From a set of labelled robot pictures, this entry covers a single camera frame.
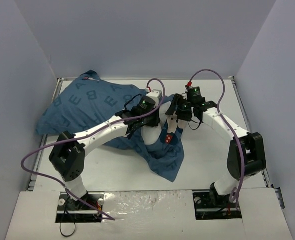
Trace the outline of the white pillow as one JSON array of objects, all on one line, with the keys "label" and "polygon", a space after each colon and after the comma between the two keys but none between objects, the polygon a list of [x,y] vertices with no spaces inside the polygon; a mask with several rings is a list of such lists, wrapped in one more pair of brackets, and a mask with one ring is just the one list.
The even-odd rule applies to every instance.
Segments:
[{"label": "white pillow", "polygon": [[175,115],[166,115],[171,102],[163,104],[159,109],[160,123],[156,127],[144,126],[141,135],[146,146],[152,146],[160,140],[166,145],[175,146],[181,139],[186,122],[177,119]]}]

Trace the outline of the blue cartoon letter pillowcase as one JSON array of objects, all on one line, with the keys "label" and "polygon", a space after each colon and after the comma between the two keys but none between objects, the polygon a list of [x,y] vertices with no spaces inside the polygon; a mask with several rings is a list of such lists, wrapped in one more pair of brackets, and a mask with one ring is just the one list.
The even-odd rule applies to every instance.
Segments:
[{"label": "blue cartoon letter pillowcase", "polygon": [[[35,132],[41,130],[48,135],[59,135],[65,131],[76,134],[89,130],[123,110],[125,103],[134,96],[137,96],[134,99],[136,106],[140,101],[139,94],[147,93],[132,84],[104,81],[95,71],[89,70],[76,78],[49,106],[38,120]],[[173,98],[173,95],[166,96],[163,104],[172,103]],[[153,145],[145,145],[141,130],[137,130],[131,139],[119,137],[107,142],[106,146],[134,150],[154,173],[174,182],[185,157],[181,137],[174,146],[160,140]]]}]

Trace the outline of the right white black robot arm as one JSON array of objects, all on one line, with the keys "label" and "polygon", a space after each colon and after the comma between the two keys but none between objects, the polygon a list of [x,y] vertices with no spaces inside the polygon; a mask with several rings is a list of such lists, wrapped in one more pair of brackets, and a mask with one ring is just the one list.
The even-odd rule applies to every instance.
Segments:
[{"label": "right white black robot arm", "polygon": [[223,114],[213,101],[206,101],[199,87],[186,87],[185,94],[176,93],[165,113],[170,121],[189,123],[193,117],[211,127],[228,145],[227,172],[209,188],[210,203],[216,207],[226,201],[235,203],[244,181],[266,169],[264,140]]}]

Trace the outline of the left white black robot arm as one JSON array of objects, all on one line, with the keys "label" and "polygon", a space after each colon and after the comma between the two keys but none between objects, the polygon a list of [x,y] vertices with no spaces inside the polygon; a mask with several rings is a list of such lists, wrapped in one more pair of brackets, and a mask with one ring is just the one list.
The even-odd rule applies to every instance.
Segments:
[{"label": "left white black robot arm", "polygon": [[88,203],[88,191],[81,177],[86,156],[114,139],[130,139],[142,127],[157,127],[160,123],[158,110],[145,117],[133,120],[130,118],[153,111],[161,99],[162,93],[154,90],[142,96],[139,104],[131,110],[124,109],[96,127],[75,134],[65,131],[59,135],[57,145],[52,149],[49,160],[70,191],[72,206],[76,209],[83,209]]}]

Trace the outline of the right aluminium table rail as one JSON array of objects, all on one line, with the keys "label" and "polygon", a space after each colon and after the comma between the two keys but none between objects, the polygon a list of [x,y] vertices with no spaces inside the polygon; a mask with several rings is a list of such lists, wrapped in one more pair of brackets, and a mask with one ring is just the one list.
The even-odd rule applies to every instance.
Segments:
[{"label": "right aluminium table rail", "polygon": [[[248,114],[247,114],[247,112],[245,110],[243,101],[241,99],[241,96],[240,96],[240,93],[239,93],[239,90],[238,90],[238,87],[237,87],[237,83],[236,83],[236,78],[235,78],[235,76],[230,76],[229,79],[231,80],[231,82],[233,84],[233,88],[234,88],[238,103],[239,103],[240,108],[241,108],[241,112],[242,112],[242,115],[243,115],[243,118],[244,118],[244,121],[245,121],[245,125],[246,125],[247,129],[250,131],[252,129],[251,124],[250,124],[250,120],[249,120]],[[284,203],[281,188],[280,187],[275,188],[274,184],[271,182],[269,173],[268,173],[267,168],[266,168],[267,163],[266,163],[266,156],[265,156],[263,138],[261,137],[261,140],[255,140],[254,139],[253,142],[255,142],[255,148],[254,149],[256,150],[256,156],[259,157],[259,159],[258,159],[259,162],[261,162],[262,160],[265,161],[265,164],[263,164],[263,163],[261,164],[262,166],[265,167],[264,169],[263,168],[261,169],[261,175],[263,177],[264,184],[265,184],[265,186],[267,188],[274,189],[274,191],[276,193],[276,196],[277,196],[277,199],[279,201],[280,207],[281,207],[282,210],[284,210],[285,209],[285,203]]]}]

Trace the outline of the aluminium table rail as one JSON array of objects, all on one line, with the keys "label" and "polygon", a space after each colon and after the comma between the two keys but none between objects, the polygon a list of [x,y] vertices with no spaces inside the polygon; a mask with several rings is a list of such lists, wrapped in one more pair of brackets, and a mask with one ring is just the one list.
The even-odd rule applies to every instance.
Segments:
[{"label": "aluminium table rail", "polygon": [[[60,95],[64,80],[65,80],[64,78],[58,78],[57,79],[56,87],[55,87],[55,90],[54,90],[54,93],[53,93],[52,100],[51,100],[50,104],[54,103],[55,100],[57,99],[57,97]],[[38,134],[42,133],[42,139],[41,139],[40,147],[45,146],[47,144],[47,141],[48,141],[48,134],[44,133],[41,130],[36,131],[36,133],[38,133]],[[34,172],[39,172],[39,170],[40,170],[42,159],[43,159],[43,153],[44,153],[43,150],[38,151],[36,153],[36,159],[35,159],[35,163],[34,163],[34,167],[33,167]],[[38,176],[36,174],[32,174],[30,176],[29,184],[28,184],[28,187],[27,187],[28,192],[33,192],[34,191],[35,185],[36,185],[36,182],[37,182],[37,178],[38,178]]]},{"label": "aluminium table rail", "polygon": [[[238,90],[238,87],[237,87],[237,83],[236,83],[236,78],[235,78],[235,76],[230,76],[229,79],[231,80],[231,82],[233,84],[233,88],[234,88],[238,103],[239,103],[240,108],[241,108],[241,112],[242,112],[242,115],[243,115],[243,118],[244,118],[244,121],[245,121],[245,125],[246,125],[247,129],[250,131],[252,129],[251,124],[250,124],[250,120],[249,120],[248,114],[247,114],[247,112],[245,110],[243,101],[241,99],[241,96],[240,96],[240,93],[239,93],[239,90]],[[274,189],[274,191],[276,193],[276,196],[277,196],[277,199],[279,201],[280,207],[281,207],[282,210],[284,210],[285,209],[285,203],[284,203],[281,188],[280,187],[275,188],[274,184],[271,182],[269,173],[268,173],[267,168],[266,168],[267,163],[266,163],[266,156],[265,156],[263,138],[261,137],[261,140],[255,140],[254,139],[253,142],[255,142],[255,148],[254,149],[256,150],[256,156],[259,157],[259,159],[258,159],[259,162],[261,162],[262,160],[265,161],[265,164],[263,164],[263,163],[261,164],[262,166],[265,167],[264,169],[263,168],[261,169],[261,175],[263,177],[264,184],[265,184],[265,186],[267,188]]]}]

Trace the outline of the left aluminium table rail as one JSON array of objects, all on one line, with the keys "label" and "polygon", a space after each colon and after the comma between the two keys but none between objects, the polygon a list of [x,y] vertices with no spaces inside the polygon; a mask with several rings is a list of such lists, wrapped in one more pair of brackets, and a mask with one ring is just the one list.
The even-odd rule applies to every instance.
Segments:
[{"label": "left aluminium table rail", "polygon": [[[55,100],[57,99],[57,97],[60,95],[64,80],[65,80],[64,78],[58,78],[57,79],[56,87],[55,87],[55,90],[54,90],[54,93],[53,93],[52,100],[51,100],[50,104],[54,103]],[[40,147],[45,146],[47,144],[47,141],[48,141],[48,134],[44,133],[41,130],[36,131],[36,133],[38,133],[38,134],[42,133],[42,139],[41,139]],[[35,163],[34,163],[34,167],[33,167],[34,172],[39,172],[39,170],[40,170],[42,159],[43,159],[43,153],[44,153],[43,150],[38,151],[36,153],[36,159],[35,159]],[[38,178],[38,176],[36,174],[32,174],[30,176],[29,184],[28,184],[28,187],[27,187],[28,192],[33,192],[34,191],[35,185],[36,185],[36,182],[37,182],[37,178]]]}]

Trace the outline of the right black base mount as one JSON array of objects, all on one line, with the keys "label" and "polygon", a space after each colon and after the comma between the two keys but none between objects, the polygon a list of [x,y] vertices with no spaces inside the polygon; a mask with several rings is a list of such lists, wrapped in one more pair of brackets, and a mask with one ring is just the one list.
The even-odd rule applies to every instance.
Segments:
[{"label": "right black base mount", "polygon": [[242,213],[228,197],[214,203],[208,190],[193,191],[194,213],[197,221],[242,219]]}]

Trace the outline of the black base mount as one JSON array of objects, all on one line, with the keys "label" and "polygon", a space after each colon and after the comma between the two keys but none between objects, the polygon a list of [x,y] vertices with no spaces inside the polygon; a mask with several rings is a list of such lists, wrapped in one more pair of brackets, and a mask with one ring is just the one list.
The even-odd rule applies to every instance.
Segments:
[{"label": "black base mount", "polygon": [[[88,204],[103,210],[104,193],[88,192],[81,198]],[[61,192],[56,210],[56,223],[101,223],[103,216],[97,210],[80,201],[73,200],[66,192]]]},{"label": "black base mount", "polygon": [[242,219],[242,213],[228,197],[214,203],[208,190],[193,191],[194,213],[197,221]]}]

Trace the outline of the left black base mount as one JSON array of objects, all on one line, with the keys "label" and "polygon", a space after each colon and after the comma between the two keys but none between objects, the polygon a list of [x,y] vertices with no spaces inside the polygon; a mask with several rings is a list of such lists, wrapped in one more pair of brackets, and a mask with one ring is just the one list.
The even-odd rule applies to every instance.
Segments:
[{"label": "left black base mount", "polygon": [[[104,193],[88,192],[81,198],[88,204],[103,210]],[[103,216],[97,210],[80,201],[73,200],[66,192],[61,192],[56,210],[56,223],[101,223]]]}]

